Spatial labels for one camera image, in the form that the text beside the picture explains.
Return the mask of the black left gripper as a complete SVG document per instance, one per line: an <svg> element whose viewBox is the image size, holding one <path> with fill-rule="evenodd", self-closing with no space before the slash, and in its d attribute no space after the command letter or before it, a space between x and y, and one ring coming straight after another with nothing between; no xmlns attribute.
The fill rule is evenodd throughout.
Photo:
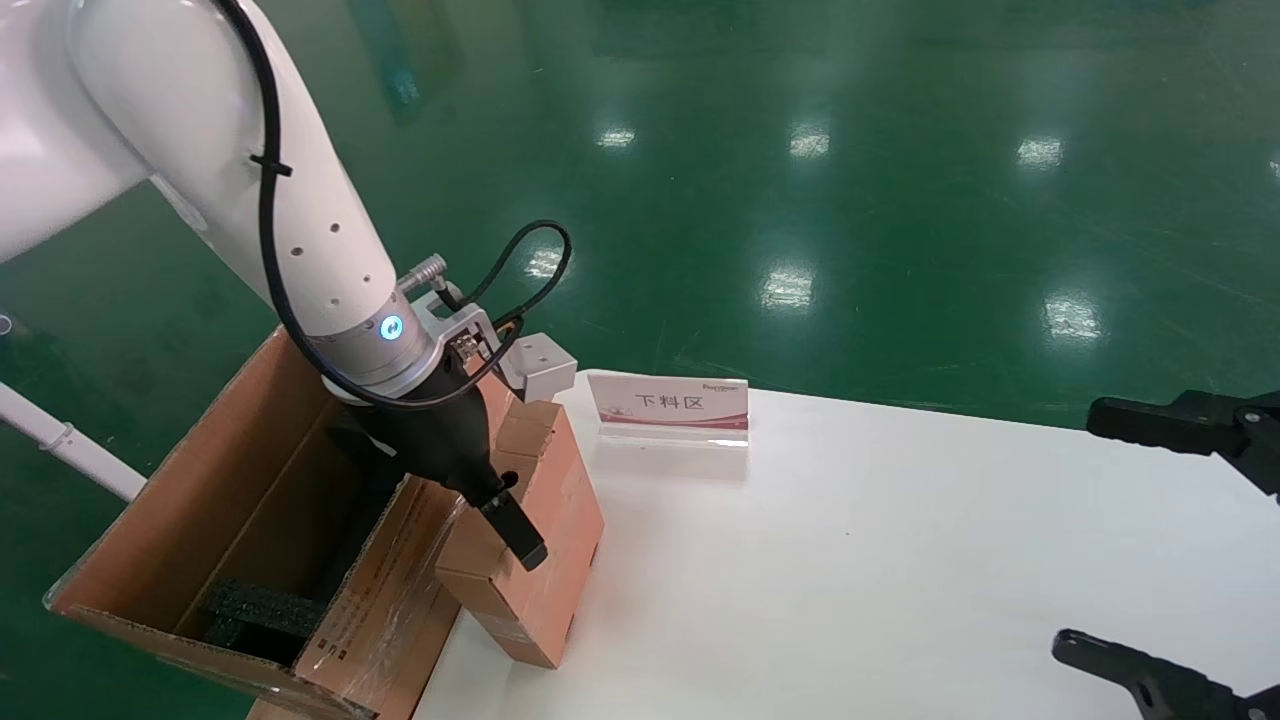
<svg viewBox="0 0 1280 720"><path fill-rule="evenodd" d="M481 516L526 571L548 557L547 543L492 465L488 407L458 355L445 355L436 370L407 395L408 400L458 393L426 409L370 409L370 437L394 451L398 470L433 480L470 503L484 503Z"/></svg>

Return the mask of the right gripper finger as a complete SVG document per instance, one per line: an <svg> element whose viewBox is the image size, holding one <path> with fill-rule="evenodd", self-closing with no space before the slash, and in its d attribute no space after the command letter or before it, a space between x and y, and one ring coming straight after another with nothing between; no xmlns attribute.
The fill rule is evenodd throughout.
<svg viewBox="0 0 1280 720"><path fill-rule="evenodd" d="M1060 630L1051 655L1061 664L1120 685L1143 719L1277 719L1279 687L1251 696L1194 669L1079 630Z"/></svg>
<svg viewBox="0 0 1280 720"><path fill-rule="evenodd" d="M1166 405L1102 397L1085 430L1094 437L1219 455L1266 496L1279 493L1279 392L1243 398L1188 389Z"/></svg>

